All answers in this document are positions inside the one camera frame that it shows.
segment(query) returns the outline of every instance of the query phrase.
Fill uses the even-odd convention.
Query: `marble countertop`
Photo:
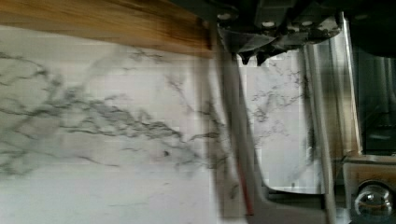
[[[304,74],[284,57],[241,66],[257,150],[271,188],[318,193]],[[0,222],[246,223],[214,66],[1,26]]]

